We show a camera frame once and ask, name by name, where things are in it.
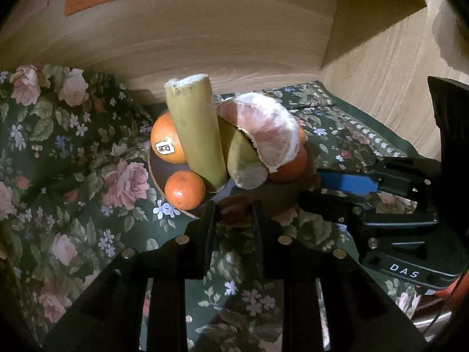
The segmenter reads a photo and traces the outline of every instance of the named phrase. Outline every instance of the fruit sticker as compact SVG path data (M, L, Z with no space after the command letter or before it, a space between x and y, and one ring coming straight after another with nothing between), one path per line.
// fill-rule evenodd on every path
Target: fruit sticker
M155 144L156 150L161 153L162 155L168 155L170 153L174 153L174 147L171 142L167 140L163 140L162 142Z

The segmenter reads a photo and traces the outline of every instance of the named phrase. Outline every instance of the brown plate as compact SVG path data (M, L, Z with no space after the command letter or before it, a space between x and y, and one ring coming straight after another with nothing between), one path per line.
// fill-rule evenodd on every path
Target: brown plate
M308 162L306 164L303 176L299 179L288 183L278 183L267 180L258 188L251 190L238 188L234 184L235 182L230 179L220 192L207 193L205 196L205 201L213 200L215 202L219 202L228 196L243 194L253 201L261 201L264 213L267 217L271 218L282 214L291 208L294 204L296 204L299 192L302 190L302 188L304 189L303 184L305 178L314 172L313 157L311 156L311 152L307 144L305 144L305 148L306 153L308 154ZM149 152L148 165L149 173L152 176L153 182L155 183L160 193L163 195L165 195L164 189L166 181L174 172L180 170L189 170L189 166L187 164L168 163L164 160L161 160L153 151ZM185 213L192 218L200 218L205 208L205 201L195 209L181 211L182 213Z

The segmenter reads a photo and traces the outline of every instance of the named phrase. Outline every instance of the small orange fruit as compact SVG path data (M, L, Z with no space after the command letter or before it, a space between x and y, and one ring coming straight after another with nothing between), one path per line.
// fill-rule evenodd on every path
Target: small orange fruit
M300 126L300 143L305 144L306 143L306 134L304 132L303 127Z
M202 203L205 184L197 173L177 171L166 181L165 195L173 207L192 210Z
M169 112L156 119L152 127L150 142L153 152L159 158L172 164L187 163Z
M302 144L300 144L300 150L292 161L287 164L278 167L274 173L269 173L268 179L272 182L290 182L299 178L306 168L306 162L308 161L308 154Z

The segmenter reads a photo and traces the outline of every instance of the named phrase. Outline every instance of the metal bolt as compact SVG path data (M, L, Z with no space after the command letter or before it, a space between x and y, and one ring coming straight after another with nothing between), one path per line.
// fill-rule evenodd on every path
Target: metal bolt
M360 213L362 213L362 208L361 207L353 207L352 213L356 214L356 215L359 215Z
M122 257L125 258L126 260L131 259L135 255L135 250L134 249L125 249L122 252Z
M293 242L293 239L290 236L280 236L278 237L278 242L282 245L288 246Z
M184 245L186 244L187 242L189 242L189 237L185 234L181 234L180 236L177 236L176 239L175 239L176 243L178 243L179 245Z
M368 240L368 246L370 249L376 249L378 247L378 240L376 238L370 238Z
M334 255L336 258L339 260L343 260L347 256L347 252L344 249L334 249L332 252L332 255Z

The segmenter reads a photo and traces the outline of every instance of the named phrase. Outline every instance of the wood grain surface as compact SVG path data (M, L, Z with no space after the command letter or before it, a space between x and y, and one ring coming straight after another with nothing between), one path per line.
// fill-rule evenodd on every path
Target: wood grain surface
M215 93L318 78L434 157L426 77L469 83L469 51L447 2L425 1L117 0L65 17L65 0L49 0L0 39L0 69L111 72L144 103L163 99L168 79L200 72Z

